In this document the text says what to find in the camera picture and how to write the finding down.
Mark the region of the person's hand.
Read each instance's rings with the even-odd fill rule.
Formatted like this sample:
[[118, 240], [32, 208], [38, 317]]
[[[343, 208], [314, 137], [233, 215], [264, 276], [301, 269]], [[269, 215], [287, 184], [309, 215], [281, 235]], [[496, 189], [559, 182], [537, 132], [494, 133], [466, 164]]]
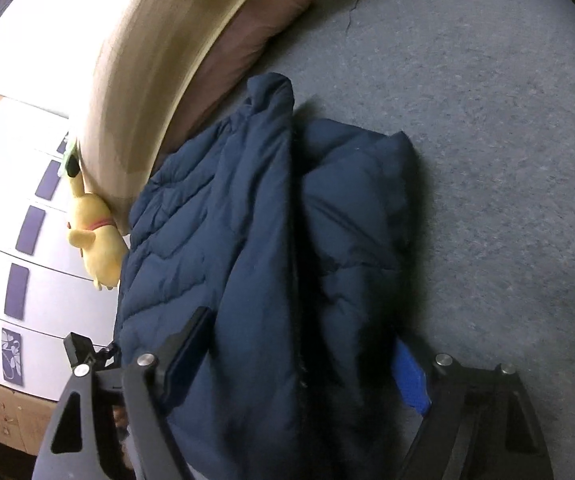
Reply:
[[131, 459], [128, 452], [127, 438], [129, 436], [128, 432], [128, 417], [124, 406], [114, 406], [113, 408], [113, 418], [116, 427], [118, 442], [120, 442], [120, 448], [122, 449], [122, 461], [125, 467], [134, 471], [134, 465], [131, 463]]

